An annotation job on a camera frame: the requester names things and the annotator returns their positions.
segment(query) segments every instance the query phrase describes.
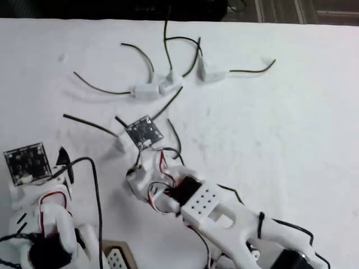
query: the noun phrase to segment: white table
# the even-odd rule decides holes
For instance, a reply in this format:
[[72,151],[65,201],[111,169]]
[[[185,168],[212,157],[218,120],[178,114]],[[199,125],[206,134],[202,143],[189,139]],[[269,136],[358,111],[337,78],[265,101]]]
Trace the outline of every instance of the white table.
[[[52,163],[60,145],[73,159],[94,158],[104,239],[127,241],[140,268],[198,269],[206,256],[200,239],[123,189],[137,150],[114,115],[131,123],[156,113],[170,96],[146,103],[106,95],[72,74],[117,91],[145,82],[144,60],[119,46],[128,42],[139,45],[165,75],[162,31],[163,22],[1,19],[0,151],[43,141]],[[170,22],[168,36],[175,35],[201,36],[205,57],[219,66],[260,69],[273,58],[277,63],[267,73],[231,75],[214,84],[190,74],[180,96],[156,121],[166,136],[159,144],[176,145],[169,117],[187,166],[235,187],[253,210],[310,229],[316,250],[333,268],[357,268],[359,28]],[[186,71],[194,46],[170,41],[169,50],[175,69]],[[126,154],[113,147],[111,136],[63,119],[62,113],[119,133]],[[96,224],[90,168],[82,164],[75,173],[74,213]],[[0,175],[5,235],[11,211],[4,161]]]

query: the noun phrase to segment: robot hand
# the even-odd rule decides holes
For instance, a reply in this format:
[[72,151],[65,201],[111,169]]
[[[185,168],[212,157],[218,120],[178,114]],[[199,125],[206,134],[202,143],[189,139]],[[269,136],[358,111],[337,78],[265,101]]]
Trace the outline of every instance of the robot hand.
[[[275,242],[284,249],[300,253],[300,257],[305,257],[314,269],[328,268],[317,257],[309,241],[304,241],[295,230],[263,213],[255,213],[241,203],[233,207],[224,199],[218,185],[205,181],[185,166],[162,169],[161,159],[147,162],[127,174],[127,182],[135,196],[158,212],[182,215],[186,225],[219,248],[237,269],[260,269],[256,262],[258,256],[248,249],[248,242],[253,239]],[[230,226],[223,227],[218,223],[222,215],[231,220]]]

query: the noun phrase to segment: cable connector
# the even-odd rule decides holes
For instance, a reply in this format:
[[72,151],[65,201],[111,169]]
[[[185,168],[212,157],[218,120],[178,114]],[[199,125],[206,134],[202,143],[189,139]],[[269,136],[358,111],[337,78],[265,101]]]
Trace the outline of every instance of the cable connector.
[[220,69],[218,66],[209,64],[202,56],[199,56],[199,71],[202,81],[215,82],[226,78],[229,70]]
[[159,83],[159,92],[162,95],[178,91],[182,87],[182,76],[171,70],[167,77]]
[[131,94],[136,99],[153,100],[160,96],[157,75],[152,72],[150,82],[136,85]]

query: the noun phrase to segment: black cable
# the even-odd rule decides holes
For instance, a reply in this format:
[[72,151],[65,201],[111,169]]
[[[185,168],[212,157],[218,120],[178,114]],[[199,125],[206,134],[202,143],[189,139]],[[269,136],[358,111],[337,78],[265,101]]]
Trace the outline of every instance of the black cable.
[[176,140],[177,140],[178,152],[179,152],[179,154],[176,153],[176,155],[175,155],[175,157],[174,157],[174,159],[177,159],[177,158],[179,157],[179,155],[181,154],[181,152],[182,152],[181,140],[180,140],[180,138],[179,138],[179,136],[178,136],[178,133],[177,133],[176,129],[174,128],[172,122],[171,122],[169,119],[167,119],[167,121],[168,121],[169,125],[171,126],[172,131],[173,131],[173,133],[174,133],[174,136],[176,137]]
[[259,213],[259,223],[258,223],[258,231],[257,231],[258,239],[262,239],[262,226],[263,226],[264,216],[265,215],[263,212]]
[[90,86],[92,89],[101,91],[101,92],[105,92],[106,94],[116,94],[116,95],[122,95],[122,94],[130,94],[130,91],[123,91],[123,92],[114,92],[114,91],[106,91],[100,88],[97,88],[91,84],[89,84],[86,80],[84,80],[78,73],[74,72],[75,76],[78,77],[83,83],[87,84],[88,86]]
[[167,38],[167,40],[174,40],[174,39],[184,39],[184,40],[192,41],[192,42],[195,43],[196,46],[199,48],[200,53],[201,53],[201,55],[203,56],[202,48],[201,48],[200,44],[198,44],[198,42],[197,42],[196,40],[194,40],[194,39],[192,39],[192,38],[187,38],[187,37],[185,37],[185,36],[174,36],[174,37],[172,37],[172,38]]
[[290,227],[290,228],[293,228],[293,229],[296,229],[298,231],[301,231],[307,235],[310,236],[310,241],[309,241],[309,245],[313,245],[313,241],[314,241],[314,235],[312,232],[308,231],[307,229],[304,229],[298,225],[295,225],[295,224],[291,224],[291,223],[288,223],[288,222],[285,222],[285,221],[282,221],[282,220],[276,220],[276,219],[273,219],[276,223],[279,223],[279,224],[282,224],[284,226],[287,226],[287,227]]
[[203,236],[198,231],[196,231],[192,226],[187,226],[187,227],[189,229],[191,229],[192,231],[194,231],[199,236],[199,238],[201,238],[202,242],[205,244],[206,250],[207,250],[206,268],[209,268],[211,264],[209,264],[210,261],[208,261],[209,256],[210,256],[210,251],[209,251],[209,247],[208,247],[207,242],[204,240]]
[[229,71],[230,72],[242,72],[242,73],[263,73],[263,72],[267,71],[272,65],[274,65],[275,61],[276,61],[276,59],[274,59],[270,65],[268,65],[266,68],[264,68],[262,70],[240,70],[240,69],[236,70],[236,69],[234,69],[234,70],[229,70]]
[[228,7],[234,11],[235,13],[240,13],[240,12],[243,12],[244,10],[247,9],[248,5],[247,5],[247,2],[245,0],[241,0],[241,2],[243,3],[243,8],[241,10],[235,10],[229,3],[228,3]]
[[177,153],[177,155],[178,155],[178,157],[179,157],[179,159],[180,159],[180,161],[181,161],[181,164],[183,165],[183,166],[186,166],[185,165],[185,161],[183,160],[183,157],[182,157],[182,155],[181,155],[181,153],[178,151],[178,150],[176,150],[176,149],[174,149],[174,148],[172,148],[172,147],[162,147],[162,148],[160,148],[160,149],[154,149],[154,148],[152,148],[152,150],[154,150],[154,151],[173,151],[173,152],[175,152],[175,153]]
[[[16,239],[26,239],[29,240],[33,243],[35,243],[39,238],[41,238],[41,234],[11,234],[11,235],[6,235],[0,238],[0,242],[4,242],[4,241],[8,241],[10,239],[16,238]],[[12,263],[12,262],[7,262],[4,261],[2,259],[0,259],[0,265],[5,265],[7,267],[10,268],[15,268],[15,269],[21,269],[21,265],[19,263]]]
[[95,127],[95,128],[97,128],[97,129],[100,129],[100,130],[102,130],[102,131],[104,131],[104,132],[107,132],[107,133],[109,133],[110,135],[112,135],[112,136],[118,138],[118,135],[115,134],[114,132],[111,132],[110,130],[108,130],[108,129],[106,129],[106,128],[100,126],[100,125],[97,125],[97,124],[95,124],[95,123],[88,122],[88,121],[86,121],[86,120],[84,120],[84,119],[79,119],[79,118],[76,118],[76,117],[71,116],[71,115],[68,115],[68,114],[64,114],[63,117],[64,117],[64,118],[67,118],[67,119],[72,119],[72,120],[74,120],[75,122],[80,122],[80,123],[87,124],[87,125],[89,125],[89,126]]
[[61,168],[59,171],[57,171],[55,174],[53,174],[53,176],[51,177],[51,179],[58,177],[59,175],[61,175],[62,173],[64,173],[67,169],[69,169],[70,167],[73,167],[75,164],[81,162],[81,161],[89,161],[91,163],[91,167],[92,167],[92,172],[93,172],[93,176],[94,176],[94,184],[95,184],[95,192],[96,192],[96,201],[97,201],[97,208],[98,208],[98,212],[99,212],[99,262],[100,262],[100,269],[103,269],[103,263],[102,263],[102,209],[101,209],[101,202],[100,202],[100,194],[99,194],[99,185],[98,185],[98,180],[97,180],[97,173],[96,173],[96,166],[95,166],[95,162],[93,161],[93,159],[91,159],[90,157],[81,157],[76,159],[75,161],[72,161],[71,163],[69,163],[67,166],[65,166],[64,168]]
[[168,58],[168,62],[169,62],[169,67],[170,67],[170,70],[172,70],[172,62],[171,62],[171,58],[169,56],[169,53],[168,53],[168,49],[167,49],[167,40],[166,40],[166,35],[167,35],[167,24],[168,24],[168,20],[169,20],[169,15],[171,14],[171,7],[168,7],[168,13],[167,13],[167,18],[164,22],[164,29],[163,29],[163,42],[164,42],[164,50],[166,51],[166,55],[167,55],[167,58]]
[[319,255],[318,253],[315,253],[315,256],[317,256],[318,258],[320,258],[323,262],[326,263],[326,265],[328,265],[328,269],[330,269],[330,263],[325,259],[323,258],[321,255]]
[[192,62],[192,65],[191,65],[190,69],[182,77],[187,77],[192,72],[193,68],[195,67],[195,64],[198,59],[198,51],[200,49],[200,44],[201,44],[201,37],[198,38],[198,45],[197,45],[196,54],[195,54],[195,58]]
[[[150,63],[152,72],[155,72],[155,68],[153,67],[152,61],[151,61],[150,58],[146,55],[146,53],[144,53],[139,47],[137,47],[137,46],[135,46],[135,45],[132,45],[132,44],[128,44],[128,43],[121,43],[121,45],[123,45],[123,46],[128,46],[128,47],[132,47],[132,48],[134,48],[134,49],[137,49],[137,50],[147,59],[147,61]],[[152,74],[150,73],[149,82],[151,81],[151,78],[152,78]]]
[[115,118],[115,120],[117,120],[125,128],[128,127],[128,125],[122,119],[120,119],[118,116],[115,116],[114,118]]
[[[309,241],[309,245],[310,246],[313,246],[313,241],[314,241],[314,235],[312,232],[308,231],[307,229],[304,229],[298,225],[295,225],[295,224],[291,224],[291,223],[288,223],[288,222],[285,222],[285,221],[282,221],[282,220],[276,220],[276,219],[273,219],[275,222],[279,223],[279,224],[282,224],[284,226],[287,226],[287,227],[290,227],[290,228],[293,228],[293,229],[296,229],[296,230],[299,230],[307,235],[310,236],[310,241]],[[323,258],[321,255],[319,255],[318,253],[315,253],[315,256],[317,256],[318,258],[320,258],[323,262],[325,262],[327,265],[328,265],[328,269],[330,269],[330,263],[325,259]]]
[[137,167],[139,165],[140,158],[141,158],[141,150],[139,150],[139,153],[137,154],[137,159],[136,159],[136,162],[134,164],[134,167]]
[[[238,194],[238,192],[235,190],[235,189],[232,189],[232,188],[229,188],[229,187],[226,187],[226,186],[223,186],[223,185],[220,185],[220,184],[217,184],[218,187],[221,187],[223,189],[226,189],[226,190],[229,190],[229,191],[232,191],[236,194],[237,196],[237,199],[238,201],[244,205],[244,203],[242,202],[241,198],[240,198],[240,195]],[[264,219],[264,214],[262,214],[262,212],[260,213],[259,215],[259,226],[258,226],[258,235],[259,235],[259,239],[260,239],[260,236],[261,236],[261,226],[263,224],[263,219]],[[293,228],[293,229],[296,229],[296,230],[299,230],[307,235],[309,235],[310,237],[310,241],[309,241],[309,245],[310,246],[313,246],[313,241],[314,241],[314,234],[310,231],[308,231],[307,229],[304,229],[298,225],[295,225],[295,224],[291,224],[291,223],[288,223],[288,222],[285,222],[285,221],[282,221],[282,220],[276,220],[276,219],[273,219],[275,222],[277,222],[278,224],[281,224],[281,225],[284,225],[284,226],[287,226],[287,227],[290,227],[290,228]],[[325,262],[327,265],[328,265],[328,269],[330,269],[330,263],[325,259],[323,258],[321,255],[315,253],[315,255],[320,258],[323,262]]]
[[168,106],[174,101],[174,99],[179,95],[179,93],[182,91],[183,87],[181,87],[176,94],[170,99],[170,101],[160,110],[157,112],[155,116],[152,117],[152,120],[157,119],[165,110],[168,108]]
[[222,189],[226,189],[226,190],[228,190],[228,191],[234,192],[234,193],[236,194],[236,196],[237,196],[238,201],[239,201],[242,205],[244,205],[242,199],[240,198],[240,195],[238,194],[238,192],[237,192],[235,189],[232,189],[232,188],[229,188],[229,187],[227,187],[227,186],[220,185],[220,184],[217,184],[217,186],[220,187],[220,188],[222,188]]

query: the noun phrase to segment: black circuit board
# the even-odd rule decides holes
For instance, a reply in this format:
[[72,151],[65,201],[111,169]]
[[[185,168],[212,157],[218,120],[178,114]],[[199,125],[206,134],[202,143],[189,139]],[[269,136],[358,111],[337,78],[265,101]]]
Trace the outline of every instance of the black circuit board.
[[126,128],[126,132],[140,151],[163,138],[163,135],[148,115],[130,124]]
[[4,157],[14,185],[21,185],[21,178],[30,175],[32,181],[52,176],[42,143],[4,152]]

